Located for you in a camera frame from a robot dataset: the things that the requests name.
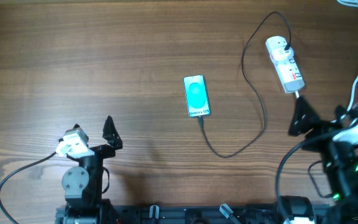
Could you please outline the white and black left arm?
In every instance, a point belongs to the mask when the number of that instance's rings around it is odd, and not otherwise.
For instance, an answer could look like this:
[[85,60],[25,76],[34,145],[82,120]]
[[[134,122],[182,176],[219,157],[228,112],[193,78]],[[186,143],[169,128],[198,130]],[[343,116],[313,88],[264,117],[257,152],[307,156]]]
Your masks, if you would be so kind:
[[121,223],[120,214],[109,199],[103,199],[109,186],[103,187],[103,174],[109,171],[103,161],[116,156],[122,149],[122,139],[111,116],[105,120],[102,138],[106,144],[89,147],[89,137],[78,124],[65,132],[55,152],[78,163],[62,177],[66,205],[55,214],[56,224]]

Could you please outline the blue screen smartphone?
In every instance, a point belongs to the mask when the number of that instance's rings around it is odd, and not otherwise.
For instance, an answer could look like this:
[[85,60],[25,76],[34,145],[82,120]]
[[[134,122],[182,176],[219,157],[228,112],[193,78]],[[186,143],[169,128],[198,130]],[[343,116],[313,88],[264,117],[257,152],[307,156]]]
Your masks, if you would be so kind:
[[188,115],[191,118],[210,115],[208,92],[203,75],[183,78]]

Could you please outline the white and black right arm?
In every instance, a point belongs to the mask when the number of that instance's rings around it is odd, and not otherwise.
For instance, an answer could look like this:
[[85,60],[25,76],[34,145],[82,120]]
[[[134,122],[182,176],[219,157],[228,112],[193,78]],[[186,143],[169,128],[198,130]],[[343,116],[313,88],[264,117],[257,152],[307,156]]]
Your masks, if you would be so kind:
[[295,101],[288,133],[291,136],[305,135],[305,140],[292,148],[280,162],[275,176],[277,212],[283,223],[314,222],[315,215],[310,211],[295,214],[299,204],[293,197],[280,193],[280,174],[290,156],[299,149],[320,154],[334,206],[326,210],[322,223],[358,223],[358,104],[349,110],[337,106],[336,121],[322,120],[306,98],[300,96]]

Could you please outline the white power strip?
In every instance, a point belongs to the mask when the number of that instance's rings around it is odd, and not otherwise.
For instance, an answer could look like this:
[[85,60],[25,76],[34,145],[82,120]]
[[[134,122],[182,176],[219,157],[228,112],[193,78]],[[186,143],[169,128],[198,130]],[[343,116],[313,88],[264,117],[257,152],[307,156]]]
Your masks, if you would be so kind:
[[[282,36],[273,36],[266,40],[265,45],[270,57],[270,53],[273,49],[279,47],[286,48],[288,42]],[[295,62],[294,55],[289,60],[277,64],[272,62],[285,93],[296,93],[305,86],[300,69]]]

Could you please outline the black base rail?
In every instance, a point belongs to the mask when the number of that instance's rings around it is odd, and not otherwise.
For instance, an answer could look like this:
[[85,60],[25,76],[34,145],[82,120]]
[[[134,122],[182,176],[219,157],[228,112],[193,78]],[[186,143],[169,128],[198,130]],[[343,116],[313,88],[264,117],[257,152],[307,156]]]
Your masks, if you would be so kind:
[[106,223],[280,223],[275,214],[275,204],[250,204],[230,207],[233,217],[227,218],[214,207],[159,207],[152,212],[151,207],[115,206],[112,220]]

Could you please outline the white charger plug adapter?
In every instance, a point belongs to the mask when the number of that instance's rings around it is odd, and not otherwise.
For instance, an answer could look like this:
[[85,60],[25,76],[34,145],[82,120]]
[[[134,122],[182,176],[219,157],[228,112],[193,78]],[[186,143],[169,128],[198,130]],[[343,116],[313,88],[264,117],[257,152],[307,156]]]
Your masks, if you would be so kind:
[[274,64],[289,60],[294,55],[293,49],[290,47],[288,50],[285,50],[284,47],[279,47],[273,49],[270,53],[270,58]]

